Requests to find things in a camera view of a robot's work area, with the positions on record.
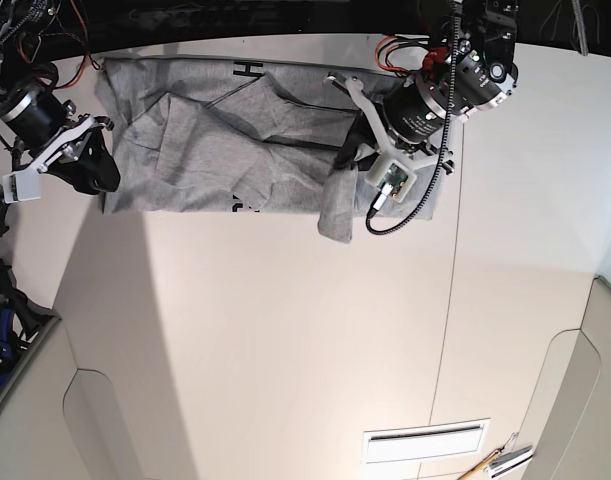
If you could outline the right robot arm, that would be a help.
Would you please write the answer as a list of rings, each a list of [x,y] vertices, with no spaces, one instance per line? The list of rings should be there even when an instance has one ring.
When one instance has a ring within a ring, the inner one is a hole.
[[[36,60],[59,10],[57,1],[0,1],[0,122],[14,135],[2,143],[11,156],[11,171],[0,181],[5,204],[40,198],[43,175],[86,195],[114,192],[121,181],[104,141],[112,120],[59,100],[56,91],[80,78],[63,82],[54,63]]]

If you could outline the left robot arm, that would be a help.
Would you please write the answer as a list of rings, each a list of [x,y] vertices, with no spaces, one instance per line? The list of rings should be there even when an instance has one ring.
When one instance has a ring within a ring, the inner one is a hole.
[[[499,106],[517,87],[517,1],[455,1],[426,38],[389,35],[375,49],[377,66],[402,83],[372,102],[394,146],[439,153],[430,137],[452,115],[468,120]]]

